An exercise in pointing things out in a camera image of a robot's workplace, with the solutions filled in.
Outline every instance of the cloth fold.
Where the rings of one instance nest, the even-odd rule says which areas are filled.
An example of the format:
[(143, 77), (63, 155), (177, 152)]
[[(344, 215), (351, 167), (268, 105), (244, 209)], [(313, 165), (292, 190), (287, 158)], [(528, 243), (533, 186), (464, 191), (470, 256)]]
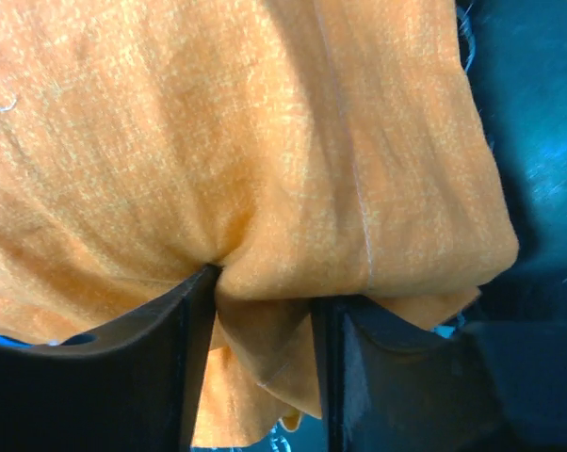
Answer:
[(320, 415), (308, 299), (421, 328), (517, 240), (452, 0), (0, 0), (0, 333), (63, 340), (224, 266), (194, 436)]

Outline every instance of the fabric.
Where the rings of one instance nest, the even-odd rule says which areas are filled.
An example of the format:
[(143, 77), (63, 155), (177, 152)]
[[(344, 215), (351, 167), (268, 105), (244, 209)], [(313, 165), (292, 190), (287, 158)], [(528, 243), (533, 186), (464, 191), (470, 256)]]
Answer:
[(320, 415), (308, 298), (422, 328), (517, 241), (452, 0), (0, 0), (0, 334), (224, 266), (194, 437)]

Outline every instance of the towel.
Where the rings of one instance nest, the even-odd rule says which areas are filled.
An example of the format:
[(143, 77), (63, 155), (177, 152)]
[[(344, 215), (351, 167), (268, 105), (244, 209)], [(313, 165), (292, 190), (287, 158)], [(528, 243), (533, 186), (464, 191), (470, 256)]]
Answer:
[(452, 0), (0, 0), (0, 334), (223, 266), (197, 446), (320, 416), (309, 299), (431, 328), (517, 248)]

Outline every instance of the orange cloth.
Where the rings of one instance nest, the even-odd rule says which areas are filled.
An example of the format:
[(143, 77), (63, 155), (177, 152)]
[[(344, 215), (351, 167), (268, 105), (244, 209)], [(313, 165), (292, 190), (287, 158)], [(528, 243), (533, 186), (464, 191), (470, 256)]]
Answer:
[(0, 0), (0, 333), (224, 266), (195, 445), (320, 415), (309, 297), (429, 328), (517, 242), (453, 0)]

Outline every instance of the wrinkled cloth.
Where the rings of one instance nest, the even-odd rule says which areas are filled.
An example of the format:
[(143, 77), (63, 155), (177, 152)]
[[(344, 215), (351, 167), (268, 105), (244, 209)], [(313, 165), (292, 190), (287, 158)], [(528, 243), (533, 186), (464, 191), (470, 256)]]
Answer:
[(0, 0), (0, 334), (223, 266), (194, 444), (320, 416), (312, 297), (421, 328), (517, 253), (452, 0)]

